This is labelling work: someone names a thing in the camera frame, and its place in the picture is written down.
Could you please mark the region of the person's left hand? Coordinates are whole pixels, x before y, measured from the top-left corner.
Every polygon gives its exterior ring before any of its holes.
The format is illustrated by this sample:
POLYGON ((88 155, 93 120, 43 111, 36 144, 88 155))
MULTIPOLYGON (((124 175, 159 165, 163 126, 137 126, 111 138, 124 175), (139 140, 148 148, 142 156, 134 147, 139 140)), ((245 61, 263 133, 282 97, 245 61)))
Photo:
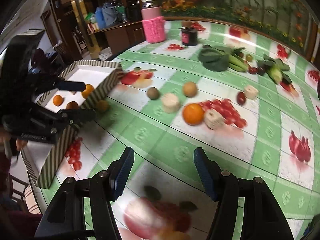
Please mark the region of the person's left hand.
POLYGON ((27 146, 27 141, 12 137, 1 127, 1 151, 10 160, 12 156, 18 156, 21 150, 27 146))

